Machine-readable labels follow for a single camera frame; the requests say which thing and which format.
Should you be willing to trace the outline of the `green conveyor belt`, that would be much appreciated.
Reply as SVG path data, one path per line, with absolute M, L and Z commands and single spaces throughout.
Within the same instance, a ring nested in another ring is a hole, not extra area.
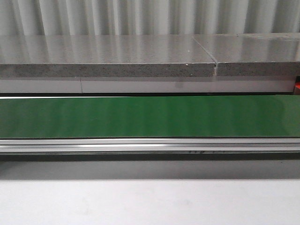
M 2 154 L 299 152 L 296 95 L 0 101 Z

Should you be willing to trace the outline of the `grey stone counter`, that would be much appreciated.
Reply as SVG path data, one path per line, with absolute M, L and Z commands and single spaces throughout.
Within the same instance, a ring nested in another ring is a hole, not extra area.
M 2 36 L 1 94 L 285 94 L 298 33 Z

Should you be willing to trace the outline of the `red plastic tray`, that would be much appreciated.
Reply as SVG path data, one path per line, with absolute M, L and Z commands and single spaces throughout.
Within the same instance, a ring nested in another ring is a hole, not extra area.
M 293 94 L 300 95 L 300 76 L 296 78 Z

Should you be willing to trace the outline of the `white pleated curtain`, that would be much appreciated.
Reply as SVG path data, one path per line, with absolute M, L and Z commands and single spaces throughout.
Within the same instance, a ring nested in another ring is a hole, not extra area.
M 294 33 L 297 0 L 3 0 L 1 35 Z

